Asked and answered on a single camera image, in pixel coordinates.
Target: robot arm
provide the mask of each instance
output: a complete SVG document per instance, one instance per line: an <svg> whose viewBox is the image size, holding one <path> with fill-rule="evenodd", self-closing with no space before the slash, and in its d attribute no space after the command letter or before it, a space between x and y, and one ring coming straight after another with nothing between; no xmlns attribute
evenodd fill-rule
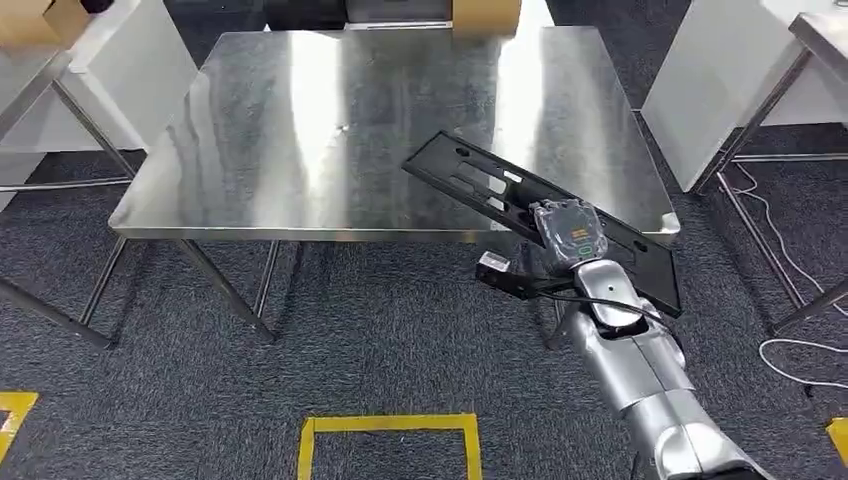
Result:
<svg viewBox="0 0 848 480"><path fill-rule="evenodd" d="M584 294L599 288L609 290L612 283L630 283L624 269L610 260L578 266L575 276ZM618 291L623 293L610 292L615 300L658 315L649 301L631 294L632 286L629 291ZM649 459L648 469L655 478L772 478L724 435L701 407L684 372L683 352L665 326L619 310L614 314L631 318L632 323L625 327L644 325L638 333L610 338L602 329L609 327L610 320L620 324L621 319L608 318L614 309L605 312L603 306L592 305L588 310L579 304L565 307L562 302L557 302L556 308L563 333L600 381L607 402L627 422L636 448L641 458Z"/></svg>
<svg viewBox="0 0 848 480"><path fill-rule="evenodd" d="M500 192L465 175L506 184ZM575 289L556 302L555 334L571 339L604 396L632 432L649 476L659 480L771 480L710 419L684 372L685 358L658 310L680 315L671 252L574 195L468 142L440 132L403 168L450 197L545 247L553 278L509 271L486 252L478 280L526 300ZM497 199L502 208L492 206ZM617 246L634 261L625 269L605 258Z"/></svg>

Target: stainless steel table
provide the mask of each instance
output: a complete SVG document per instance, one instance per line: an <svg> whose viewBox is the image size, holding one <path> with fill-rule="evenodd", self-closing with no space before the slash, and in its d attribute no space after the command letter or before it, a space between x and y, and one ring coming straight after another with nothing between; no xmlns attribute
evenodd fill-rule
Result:
<svg viewBox="0 0 848 480"><path fill-rule="evenodd" d="M798 320L820 313L821 310L848 294L848 283L843 280L834 289L823 292L821 297L805 305L801 294L786 273L777 254L769 246L762 231L757 227L753 217L739 198L744 192L739 193L739 190L731 185L724 173L725 169L737 158L742 147L751 140L769 113L801 76L813 56L821 59L839 79L848 83L848 10L845 12L801 13L789 26L789 30L795 35L799 46L799 53L792 66L780 78L748 123L733 139L730 146L714 159L713 164L706 169L695 186L696 191L701 192L706 186L712 184L713 179L718 181L721 191L730 199L734 210L741 217L758 250L763 254L789 300L797 309L795 313L790 314L772 327L773 334Z"/></svg>
<svg viewBox="0 0 848 480"><path fill-rule="evenodd" d="M181 241L242 316L264 328L187 240L503 235L400 169L439 130L660 241L679 230L603 41L589 27L514 39L449 30L225 34L109 225L129 238Z"/></svg>
<svg viewBox="0 0 848 480"><path fill-rule="evenodd" d="M59 81L69 63L70 58L66 53L54 49L27 48L0 50L0 72L2 72L0 74L0 142L2 142L12 127L29 111L36 100L48 89L53 89L86 131L91 134L109 157L125 172L125 175L121 177L48 184L0 185L0 192L64 190L70 188L126 185L130 183L130 180L135 175L135 169L126 161L103 130L80 107L70 92ZM85 338L99 347L109 347L112 345L112 341L106 336L92 330L88 325L125 246L126 239L123 237L119 238L79 320L72 319L67 314L2 278L0 278L0 296L6 297L21 307L43 315L57 325L67 328L74 334Z"/></svg>

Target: white panel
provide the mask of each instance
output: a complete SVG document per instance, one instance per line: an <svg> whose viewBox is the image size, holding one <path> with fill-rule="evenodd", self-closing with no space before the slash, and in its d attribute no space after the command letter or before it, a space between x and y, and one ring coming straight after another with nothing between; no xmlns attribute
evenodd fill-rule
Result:
<svg viewBox="0 0 848 480"><path fill-rule="evenodd" d="M848 85L816 57L766 118L764 125L848 122Z"/></svg>
<svg viewBox="0 0 848 480"><path fill-rule="evenodd" d="M692 188L792 42L757 0L696 0L689 7L642 107L684 190Z"/></svg>
<svg viewBox="0 0 848 480"><path fill-rule="evenodd" d="M686 191L800 53L786 23L790 7L832 7L830 0L763 1L778 15L759 0L695 0L642 107ZM813 62L767 124L844 120L848 97L822 67Z"/></svg>
<svg viewBox="0 0 848 480"><path fill-rule="evenodd" d="M197 68L161 0L117 0L70 51L62 83L118 148L147 149ZM0 152L99 150L52 91L3 140Z"/></svg>
<svg viewBox="0 0 848 480"><path fill-rule="evenodd" d="M102 85L112 110L123 114L147 147L165 129L196 75L162 1L146 0L92 58L83 81L91 78Z"/></svg>

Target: gray carpet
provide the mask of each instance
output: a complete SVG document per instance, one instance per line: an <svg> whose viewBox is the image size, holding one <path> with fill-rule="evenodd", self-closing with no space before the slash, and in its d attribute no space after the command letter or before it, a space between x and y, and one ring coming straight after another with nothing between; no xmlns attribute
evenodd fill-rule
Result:
<svg viewBox="0 0 848 480"><path fill-rule="evenodd" d="M549 0L557 25L601 32L634 108L640 108L690 0Z"/></svg>
<svg viewBox="0 0 848 480"><path fill-rule="evenodd" d="M778 478L844 478L823 423L844 415L848 398L826 389L808 398L760 363L763 322L789 308L779 287L725 201L680 194L655 154L683 223L675 258L687 312L672 324L704 407ZM811 273L834 283L845 270L846 164L751 171L790 248L805 248ZM110 172L98 155L66 154L43 162L32 180ZM19 195L0 214L2 273L79 313L114 240L105 221L120 195ZM202 246L252 298L266 245ZM474 282L481 250L287 244L265 318L281 336L273 346L162 242L131 245L93 321L120 338L114 351L95 351L0 302L0 391L41 394L0 478L290 479L307 416L458 412L478 415L487 479L626 478L628 434L597 382L569 347L548 352L540 343L552 306ZM838 317L792 333L848 343ZM844 359L777 353L799 374L844 381L848 371ZM464 478L461 440L449 432L319 434L314 466L315 479Z"/></svg>

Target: table top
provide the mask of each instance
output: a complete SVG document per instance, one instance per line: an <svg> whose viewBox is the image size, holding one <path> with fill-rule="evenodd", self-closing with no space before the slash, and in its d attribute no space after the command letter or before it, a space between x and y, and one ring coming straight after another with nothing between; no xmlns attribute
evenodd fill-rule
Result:
<svg viewBox="0 0 848 480"><path fill-rule="evenodd" d="M760 4L787 28L799 13L829 13L845 8L834 0L760 0Z"/></svg>
<svg viewBox="0 0 848 480"><path fill-rule="evenodd" d="M52 48L0 49L0 140L69 61L67 55Z"/></svg>
<svg viewBox="0 0 848 480"><path fill-rule="evenodd" d="M848 9L842 10L801 13L789 30L843 82L848 82Z"/></svg>
<svg viewBox="0 0 848 480"><path fill-rule="evenodd" d="M513 39L225 34L109 225L158 239L476 241L502 232L401 170L439 130L655 238L679 229L589 27Z"/></svg>

